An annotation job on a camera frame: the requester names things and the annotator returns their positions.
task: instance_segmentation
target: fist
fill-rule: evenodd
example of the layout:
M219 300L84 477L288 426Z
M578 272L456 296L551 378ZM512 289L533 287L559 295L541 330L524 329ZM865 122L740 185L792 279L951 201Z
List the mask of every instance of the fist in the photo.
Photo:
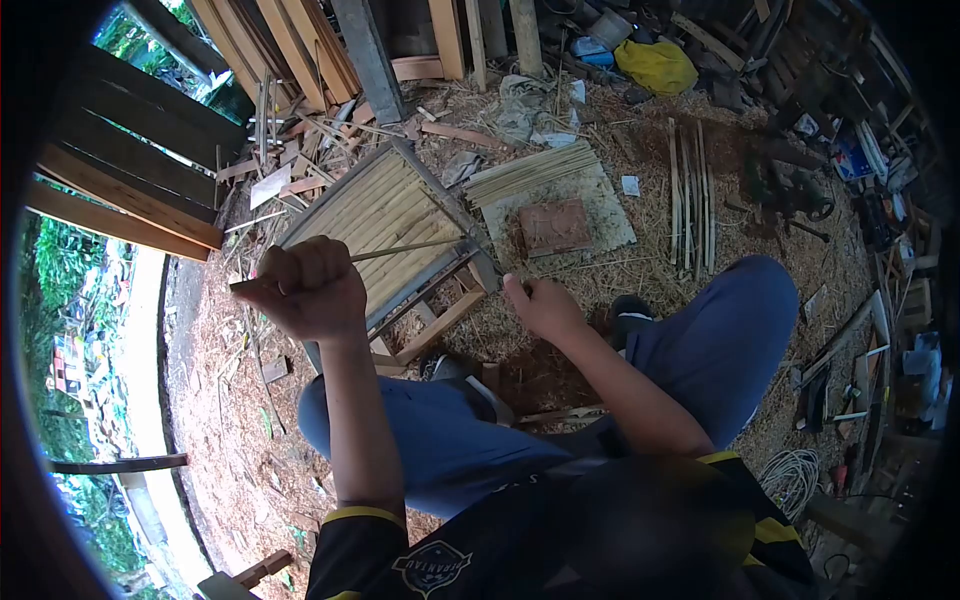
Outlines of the fist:
M367 291L343 242L319 235L290 250L271 246L253 281L261 285L233 295L296 340L323 343L366 332Z
M564 340L588 326L584 311L561 283L550 279L529 279L524 284L512 273L503 277L503 288L516 315L527 329L560 347Z

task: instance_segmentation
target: white wire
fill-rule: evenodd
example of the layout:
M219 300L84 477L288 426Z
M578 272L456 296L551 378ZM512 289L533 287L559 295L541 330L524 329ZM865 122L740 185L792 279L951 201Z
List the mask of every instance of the white wire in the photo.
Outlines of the white wire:
M793 521L820 487L819 476L816 450L784 450L770 459L758 481L764 493Z

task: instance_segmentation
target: leg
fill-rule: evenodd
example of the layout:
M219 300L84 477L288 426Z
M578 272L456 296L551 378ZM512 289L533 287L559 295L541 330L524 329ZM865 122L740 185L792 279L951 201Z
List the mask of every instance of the leg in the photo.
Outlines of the leg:
M479 420L466 395L452 385L378 379L412 508L450 518L503 484L570 459L553 444ZM299 421L303 437L329 460L322 376L303 390Z
M626 358L724 448L762 400L797 310L797 289L779 262L747 256L683 310L632 333Z

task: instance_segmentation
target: yellow bag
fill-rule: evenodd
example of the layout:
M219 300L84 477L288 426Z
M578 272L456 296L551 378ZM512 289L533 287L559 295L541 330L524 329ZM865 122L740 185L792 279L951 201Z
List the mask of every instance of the yellow bag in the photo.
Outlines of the yellow bag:
M667 41L638 44L626 39L613 51L616 65L650 91L679 94L697 79L697 68L684 50Z

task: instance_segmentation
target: cloth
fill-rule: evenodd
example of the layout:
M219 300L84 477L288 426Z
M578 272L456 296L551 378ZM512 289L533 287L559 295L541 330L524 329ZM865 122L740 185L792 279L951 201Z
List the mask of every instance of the cloth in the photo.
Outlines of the cloth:
M697 81L697 68L677 44L638 44L624 40L613 51L616 65L655 94L673 96Z
M797 290L783 267L748 256L683 310L628 336L625 357L700 422L714 447L725 448L763 398L797 311ZM626 455L610 415L575 434L535 437L478 420L465 392L451 384L379 380L406 502L432 515L455 516L525 473L574 457ZM321 377L300 397L299 422L304 438L329 459Z
M654 470L623 465L627 461L665 462L679 473L665 470L655 489L684 482L677 486L683 496L676 499L701 510L677 521L671 520L670 507L647 510L657 508L658 500L644 501L657 494L643 489L641 473ZM593 476L602 468L614 479ZM712 473L706 481L704 470ZM639 476L615 479L624 472ZM694 472L699 475L684 476ZM611 484L622 486L630 497L622 501L611 493ZM724 497L713 497L719 493ZM673 499L668 494L660 502ZM628 518L608 518L617 504ZM713 509L714 504L720 508ZM704 512L708 518L699 518ZM646 535L621 535L624 528ZM679 543L671 537L674 529L685 532ZM649 560L630 560L637 554ZM641 588L651 597L787 600L815 597L816 583L796 530L739 458L719 452L699 463L620 459L579 478L532 473L491 493L413 547L408 547L402 521L386 511L335 511L321 527L306 597L606 598Z

